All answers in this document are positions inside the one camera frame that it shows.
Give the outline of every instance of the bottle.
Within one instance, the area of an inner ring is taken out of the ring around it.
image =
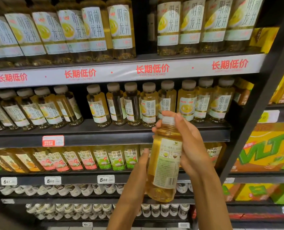
[[[232,0],[206,0],[201,32],[201,52],[223,50]]]
[[[158,0],[158,55],[178,53],[181,0]]]
[[[110,169],[111,163],[108,157],[108,146],[93,146],[92,147],[98,167],[102,170]]]
[[[48,123],[51,124],[54,129],[64,127],[67,122],[56,102],[56,96],[50,93],[50,90],[46,86],[36,88],[34,92],[38,95],[37,103]]]
[[[195,104],[195,112],[193,121],[203,123],[206,120],[206,114],[213,92],[213,78],[202,77],[198,80],[197,99]]]
[[[225,48],[237,52],[247,49],[263,0],[233,0],[225,33]]]
[[[156,84],[146,82],[141,93],[142,120],[145,127],[154,127],[158,121],[159,101]]]
[[[196,54],[199,52],[205,1],[183,0],[179,40],[180,54]]]
[[[74,148],[76,148],[76,152],[78,153],[84,167],[87,170],[97,169],[98,167],[97,160],[90,146],[80,146],[80,147],[74,147]]]
[[[83,117],[76,103],[72,92],[68,91],[67,85],[58,85],[54,87],[56,92],[56,101],[61,112],[70,126],[77,126],[83,122]]]
[[[131,0],[108,0],[107,11],[115,58],[135,58],[136,43]]]
[[[30,7],[42,42],[53,64],[67,64],[73,61],[68,48],[56,8],[51,0],[32,0]]]
[[[72,170],[83,170],[82,162],[77,154],[78,147],[65,147],[65,151],[62,153]]]
[[[24,56],[15,36],[4,17],[6,5],[0,0],[0,45],[2,58],[0,58],[0,68],[20,67],[30,65]]]
[[[139,145],[138,144],[128,144],[124,145],[126,166],[129,169],[133,169],[135,164],[139,160]]]
[[[219,79],[219,84],[214,88],[211,98],[209,121],[212,123],[224,122],[224,117],[229,110],[235,88],[232,87],[235,79],[224,76]]]
[[[152,148],[152,144],[140,144],[139,147],[140,147],[140,156],[143,155],[144,153],[144,148],[148,148],[149,150],[149,155],[148,157],[151,157],[151,148]]]
[[[175,119],[164,116],[154,137],[149,160],[146,193],[159,202],[174,199],[178,178],[182,137],[175,128]]]
[[[65,152],[64,147],[49,147],[47,149],[49,152],[48,157],[58,172],[67,172],[71,170],[63,156],[63,153]]]
[[[207,152],[211,158],[211,161],[213,163],[213,166],[216,165],[216,161],[219,157],[219,154],[222,150],[223,143],[221,142],[209,142],[209,143],[204,143],[205,148],[207,149]]]
[[[140,107],[140,91],[137,90],[137,83],[128,82],[125,84],[124,104],[128,124],[139,126],[142,123],[142,112]]]
[[[13,154],[14,148],[0,148],[0,158],[17,173],[29,173],[29,169]]]
[[[107,84],[107,101],[109,105],[112,123],[117,126],[127,123],[127,116],[124,104],[124,92],[120,90],[120,84],[112,82]]]
[[[44,147],[34,148],[33,156],[37,161],[43,166],[46,171],[53,171],[56,168],[54,167],[53,162],[48,157],[49,151]]]
[[[126,169],[124,145],[110,145],[108,154],[114,171]]]
[[[182,88],[178,90],[177,110],[182,117],[191,121],[194,117],[197,92],[195,89],[196,81],[182,81]]]
[[[32,100],[32,97],[34,96],[33,90],[31,88],[22,88],[17,91],[17,94],[21,97],[19,104],[31,122],[39,129],[50,127],[50,124],[42,114],[40,107],[34,101],[35,99]]]
[[[80,3],[87,37],[94,61],[114,59],[107,5],[102,0],[84,0]]]
[[[1,91],[0,97],[2,98],[1,106],[18,127],[21,127],[24,131],[29,131],[35,128],[33,123],[24,113],[23,108],[15,100],[16,92],[13,89]]]
[[[147,15],[147,27],[150,53],[157,53],[157,3],[158,0],[149,0],[150,13]]]
[[[25,0],[3,1],[7,5],[5,17],[27,59],[35,66],[52,64]]]
[[[94,122],[98,127],[108,127],[111,124],[106,97],[99,85],[89,85],[87,100],[91,109]]]
[[[83,23],[80,4],[76,3],[76,0],[59,1],[56,9],[70,52],[78,63],[91,62],[90,41]]]
[[[44,171],[41,164],[34,157],[36,150],[34,148],[15,148],[9,149],[16,157],[31,171]]]
[[[175,112],[177,92],[174,90],[174,81],[162,81],[159,94],[159,119],[163,118],[162,111]]]

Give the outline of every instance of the white label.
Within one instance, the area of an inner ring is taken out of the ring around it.
[[[163,119],[162,111],[171,110],[171,99],[170,98],[159,98],[159,119]]]
[[[58,106],[60,107],[60,110],[61,110],[61,112],[62,112],[63,117],[65,118],[65,120],[66,120],[67,122],[70,122],[71,120],[70,120],[70,118],[68,117],[67,112],[66,112],[66,110],[65,110],[65,108],[64,108],[64,106],[63,106],[63,104],[62,104],[62,102],[61,102],[61,101],[57,101],[57,104],[58,104]]]
[[[86,29],[80,10],[60,10],[59,20],[70,52],[90,51]]]
[[[107,9],[113,48],[132,48],[130,12],[128,5],[113,5],[109,6]]]
[[[0,183],[1,185],[17,185],[17,177],[2,177]]]
[[[87,7],[81,11],[85,23],[86,35],[90,39],[91,51],[107,50],[100,8]]]
[[[178,223],[179,228],[190,228],[190,223]]]
[[[37,104],[22,105],[22,108],[34,125],[41,125],[47,122]]]
[[[0,121],[6,127],[12,126],[11,121],[6,116],[6,113],[4,112],[4,110],[1,107],[0,107]]]
[[[194,117],[205,118],[210,101],[210,95],[198,95],[195,104]]]
[[[179,101],[179,110],[182,117],[186,120],[191,121],[194,117],[196,97],[185,98],[181,97]]]
[[[40,36],[29,14],[5,14],[25,56],[44,55],[46,51]]]
[[[77,105],[76,99],[74,97],[72,97],[71,99],[68,100],[68,102],[72,106],[76,118],[80,119],[82,115],[80,113],[80,110],[79,110],[79,107]]]
[[[178,44],[180,9],[180,1],[166,2],[157,6],[158,46]]]
[[[276,123],[279,118],[279,113],[279,110],[265,110],[263,111],[258,123]]]
[[[124,99],[125,110],[128,121],[134,121],[135,117],[133,115],[132,100]]]
[[[23,52],[18,45],[12,30],[5,17],[0,16],[0,44],[4,48],[6,57],[23,56]]]
[[[231,95],[218,95],[214,98],[210,105],[209,115],[215,118],[222,119],[225,117],[229,107]]]
[[[49,124],[57,124],[62,122],[59,111],[53,102],[39,104],[39,106]]]
[[[42,137],[43,147],[64,146],[64,135],[45,135]]]
[[[183,3],[180,44],[199,43],[204,9],[205,0],[190,0]]]
[[[70,52],[57,13],[34,12],[32,16],[48,54]]]
[[[18,105],[4,106],[4,108],[18,127],[24,127],[30,124]]]
[[[107,121],[105,109],[101,100],[97,102],[88,101],[91,113],[95,123],[104,123]]]
[[[156,122],[156,100],[146,101],[141,99],[141,111],[144,122]]]
[[[92,222],[83,222],[83,227],[93,227]]]
[[[2,201],[3,204],[14,204],[13,198],[2,198],[0,201]]]
[[[61,185],[61,177],[60,176],[52,176],[52,177],[45,176],[44,184],[45,185]]]
[[[230,183],[234,183],[235,178],[226,178],[224,183],[230,184]]]
[[[112,99],[107,99],[110,110],[111,119],[117,121],[117,114],[115,113],[114,103]]]
[[[174,189],[176,187],[181,152],[182,142],[161,139],[153,181],[155,186],[165,189]]]
[[[114,175],[98,175],[97,176],[97,183],[98,184],[114,184],[115,177]]]
[[[148,41],[157,41],[155,38],[155,14],[147,15]]]
[[[224,40],[232,0],[209,0],[206,2],[205,26],[201,42]]]
[[[249,40],[262,0],[234,0],[224,40]]]

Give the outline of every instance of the bottle cap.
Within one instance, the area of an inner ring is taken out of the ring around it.
[[[33,91],[31,88],[22,88],[17,91],[17,94],[20,97],[33,96]]]
[[[194,80],[182,81],[182,88],[192,89],[192,88],[195,88],[195,86],[196,86],[196,81],[194,81]]]
[[[48,89],[47,86],[36,88],[34,89],[34,92],[36,93],[36,95],[50,94],[50,90]]]
[[[166,80],[166,81],[161,82],[161,88],[162,89],[174,88],[174,81]]]
[[[126,91],[134,91],[137,90],[138,86],[135,82],[128,82],[125,84],[125,90]]]
[[[174,117],[169,117],[169,116],[163,116],[162,124],[175,126],[175,118]]]
[[[0,97],[1,98],[8,98],[8,97],[13,97],[16,96],[16,92],[13,89],[6,89],[0,91]]]
[[[101,88],[99,87],[99,85],[88,85],[86,89],[89,93],[98,93],[101,91]]]
[[[219,86],[231,86],[235,82],[233,77],[224,76],[219,79]]]
[[[54,87],[56,93],[65,93],[68,91],[67,85],[57,85]]]
[[[198,80],[198,86],[201,87],[211,86],[212,84],[213,84],[213,78],[211,77],[201,77]]]
[[[154,82],[146,82],[143,84],[144,92],[152,92],[156,90],[156,84]]]
[[[149,0],[150,5],[157,5],[158,0]]]
[[[107,84],[108,91],[118,91],[120,90],[120,84],[117,82],[111,82]]]

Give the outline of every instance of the price tag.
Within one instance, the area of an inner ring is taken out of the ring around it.
[[[279,110],[265,110],[260,116],[258,123],[276,123],[279,113]]]
[[[64,146],[64,135],[45,135],[42,137],[43,147],[62,147]]]
[[[45,185],[61,185],[61,177],[54,176],[54,177],[44,177],[44,184]]]
[[[233,183],[235,178],[226,178],[224,183]]]
[[[1,201],[3,204],[14,204],[14,199],[12,198],[2,198]]]
[[[113,184],[115,183],[114,175],[98,175],[97,183],[98,184]]]
[[[93,227],[93,222],[83,222],[83,227]]]
[[[2,185],[17,185],[17,177],[2,177],[0,183]]]
[[[190,228],[190,223],[178,223],[179,228]]]

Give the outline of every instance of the person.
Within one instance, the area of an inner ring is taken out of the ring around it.
[[[183,140],[180,164],[189,175],[200,230],[232,230],[219,177],[204,146],[197,127],[180,113],[163,111],[163,116],[175,117],[175,125]],[[162,120],[152,128],[155,133]],[[110,217],[107,230],[130,230],[143,202],[147,179],[148,149],[132,170],[124,190]]]

